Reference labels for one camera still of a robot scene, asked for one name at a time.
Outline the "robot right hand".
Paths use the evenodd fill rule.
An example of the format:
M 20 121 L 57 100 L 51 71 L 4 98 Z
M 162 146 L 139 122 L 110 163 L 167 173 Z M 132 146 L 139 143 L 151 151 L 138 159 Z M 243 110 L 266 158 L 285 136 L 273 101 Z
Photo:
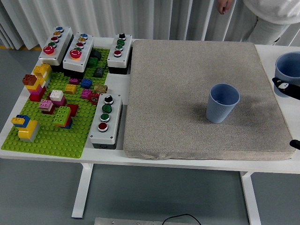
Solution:
M 300 100 L 300 87 L 294 84 L 286 83 L 280 79 L 272 78 L 274 83 L 274 92 L 280 97 L 292 97 Z

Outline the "person's right hand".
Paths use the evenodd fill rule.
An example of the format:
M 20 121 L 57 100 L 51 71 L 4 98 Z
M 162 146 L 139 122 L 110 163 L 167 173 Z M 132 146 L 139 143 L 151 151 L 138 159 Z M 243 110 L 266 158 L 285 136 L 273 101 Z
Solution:
M 224 15 L 226 14 L 232 7 L 234 1 L 233 0 L 217 0 L 217 11 Z

